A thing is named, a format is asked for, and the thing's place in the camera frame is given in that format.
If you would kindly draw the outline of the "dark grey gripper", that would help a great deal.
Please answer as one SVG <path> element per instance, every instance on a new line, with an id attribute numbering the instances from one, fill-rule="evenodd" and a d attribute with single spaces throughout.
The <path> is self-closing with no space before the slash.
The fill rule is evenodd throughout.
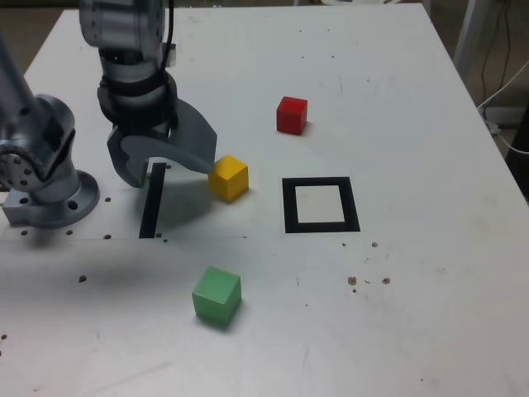
<path id="1" fill-rule="evenodd" d="M 159 123 L 126 119 L 107 140 L 113 167 L 131 187 L 143 187 L 146 159 L 165 158 L 188 170 L 209 174 L 215 163 L 217 134 L 203 115 L 183 100 L 177 101 L 178 126 L 172 118 Z"/>

